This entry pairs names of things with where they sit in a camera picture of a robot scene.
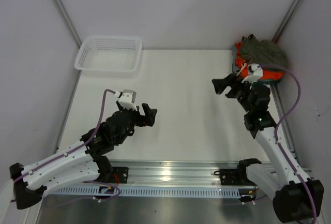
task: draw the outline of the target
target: gray cloth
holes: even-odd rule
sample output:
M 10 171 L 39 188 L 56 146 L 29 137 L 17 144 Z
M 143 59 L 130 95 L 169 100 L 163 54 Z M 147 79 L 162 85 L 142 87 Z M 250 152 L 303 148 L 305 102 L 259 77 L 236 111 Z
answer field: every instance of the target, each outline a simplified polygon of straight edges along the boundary
M 253 34 L 243 37 L 239 54 L 248 64 L 288 66 L 286 54 L 275 43 L 270 40 L 258 41 Z

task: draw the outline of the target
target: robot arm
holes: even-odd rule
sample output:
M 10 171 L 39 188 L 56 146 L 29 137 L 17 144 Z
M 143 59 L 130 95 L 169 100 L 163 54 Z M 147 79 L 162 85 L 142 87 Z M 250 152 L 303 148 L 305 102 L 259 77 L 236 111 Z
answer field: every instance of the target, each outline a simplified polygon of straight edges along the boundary
M 142 104 L 145 115 L 134 104 L 136 93 L 124 90 L 114 92 L 119 98 L 119 110 L 101 123 L 90 142 L 95 129 L 90 130 L 71 147 L 32 165 L 16 163 L 10 167 L 14 180 L 14 196 L 18 209 L 31 207 L 42 197 L 72 184 L 86 181 L 108 182 L 113 168 L 104 154 L 114 150 L 128 136 L 134 134 L 135 126 L 153 126 L 156 109 Z
M 301 176 L 308 186 L 316 207 L 317 216 L 320 214 L 324 188 L 319 180 L 312 180 L 296 162 L 285 139 L 275 138 L 276 123 L 268 112 L 270 89 L 260 83 L 255 83 L 263 71 L 259 65 L 249 66 L 250 75 L 242 78 L 230 74 L 224 79 L 213 79 L 216 94 L 222 94 L 229 86 L 228 98 L 235 98 L 245 109 L 244 123 L 254 139 L 266 152 L 275 171 L 266 169 L 257 159 L 241 160 L 235 175 L 244 185 L 258 185 L 272 200 L 274 211 L 283 223 L 298 221 L 313 217 L 312 206 Z M 222 177 L 228 176 L 226 169 L 219 172 Z

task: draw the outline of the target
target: purple cable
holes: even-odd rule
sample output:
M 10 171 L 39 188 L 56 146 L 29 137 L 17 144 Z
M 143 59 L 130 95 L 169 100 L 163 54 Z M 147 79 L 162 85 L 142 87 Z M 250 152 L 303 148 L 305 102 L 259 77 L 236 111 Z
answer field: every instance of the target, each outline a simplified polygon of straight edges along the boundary
M 276 125 L 276 128 L 275 128 L 275 139 L 276 141 L 278 141 L 278 128 L 280 127 L 280 124 L 284 121 L 284 119 L 289 116 L 289 114 L 292 113 L 292 111 L 295 109 L 295 107 L 298 105 L 299 103 L 299 100 L 300 100 L 300 97 L 301 97 L 301 86 L 300 86 L 300 83 L 299 83 L 299 80 L 298 78 L 291 72 L 289 71 L 288 69 L 282 67 L 282 66 L 279 66 L 279 65 L 260 65 L 259 67 L 261 68 L 277 68 L 277 69 L 281 69 L 285 72 L 287 72 L 296 82 L 296 85 L 298 87 L 298 96 L 296 98 L 296 101 L 294 103 L 294 105 L 290 108 L 290 110 L 279 120 L 279 122 L 277 123 Z M 314 199 L 310 193 L 310 190 L 305 182 L 305 180 L 302 178 L 302 176 L 300 174 L 297 174 L 298 170 L 296 169 L 295 165 L 293 165 L 293 163 L 291 162 L 290 158 L 288 157 L 287 153 L 285 152 L 284 148 L 282 147 L 281 143 L 278 143 L 278 147 L 279 149 L 281 150 L 281 152 L 283 153 L 285 159 L 287 160 L 287 162 L 289 163 L 289 165 L 291 166 L 292 170 L 295 172 L 295 174 L 297 175 L 297 177 L 299 178 L 299 180 L 301 181 L 302 185 L 304 186 L 306 192 L 307 192 L 307 195 L 308 195 L 308 198 L 309 198 L 309 201 L 310 201 L 310 204 L 311 204 L 311 209 L 312 209 L 312 213 L 313 213 L 313 220 L 312 220 L 312 223 L 311 224 L 315 224 L 317 222 L 317 212 L 316 212 L 316 206 L 315 206 L 315 203 L 314 203 Z
M 117 198 L 121 194 L 121 190 L 116 185 L 107 184 L 107 183 L 101 183 L 101 182 L 97 182 L 97 181 L 86 181 L 86 183 L 102 184 L 102 185 L 106 185 L 106 186 L 111 186 L 111 187 L 113 187 L 113 188 L 115 188 L 117 190 L 117 194 L 116 195 L 109 196 L 108 198 L 106 198 L 104 200 L 101 200 L 101 202 L 105 202 L 105 201 L 108 201 L 108 200 Z M 67 201 L 67 202 L 64 202 L 64 203 L 57 204 L 55 206 L 52 206 L 51 208 L 61 207 L 61 206 L 67 205 L 69 203 L 77 202 L 77 201 L 84 200 L 84 199 L 93 199 L 93 198 L 91 198 L 91 197 L 79 197 L 79 198 L 75 198 L 75 199 L 72 199 L 72 200 Z
M 83 144 L 81 144 L 81 145 L 79 145 L 79 146 L 73 148 L 72 150 L 68 151 L 67 154 L 71 154 L 71 153 L 77 151 L 78 149 L 80 149 L 80 148 L 82 148 L 83 146 L 89 144 L 89 143 L 93 140 L 95 134 L 97 133 L 97 131 L 98 131 L 99 127 L 100 127 L 101 121 L 102 121 L 102 116 L 103 116 L 103 112 L 104 112 L 104 105 L 105 105 L 105 102 L 106 102 L 106 94 L 107 94 L 107 92 L 110 92 L 110 93 L 112 93 L 112 94 L 116 94 L 116 92 L 115 92 L 115 91 L 112 91 L 111 89 L 105 89 L 105 90 L 104 90 L 104 92 L 103 92 L 103 97 L 102 97 L 102 104 L 101 104 L 100 116 L 99 116 L 99 120 L 98 120 L 98 123 L 97 123 L 96 128 L 94 129 L 93 134 L 91 135 L 91 137 L 90 137 L 85 143 L 83 143 Z M 54 161 L 57 161 L 58 159 L 63 158 L 63 157 L 64 157 L 63 154 L 61 154 L 61 155 L 59 155 L 59 156 L 57 156 L 57 157 L 54 157 L 54 158 L 52 158 L 51 160 L 49 160 L 49 161 L 47 161 L 47 162 L 45 162 L 45 163 L 43 163 L 43 164 L 37 166 L 36 168 L 32 169 L 32 172 L 35 172 L 35 171 L 39 170 L 40 168 L 43 168 L 43 167 L 49 165 L 50 163 L 52 163 L 52 162 L 54 162 Z M 16 183 L 17 181 L 21 180 L 22 178 L 24 178 L 24 177 L 26 177 L 26 176 L 28 176 L 28 175 L 29 175 L 28 172 L 24 173 L 23 175 L 21 175 L 21 176 L 19 176 L 18 178 L 16 178 L 16 179 L 14 180 L 14 183 Z

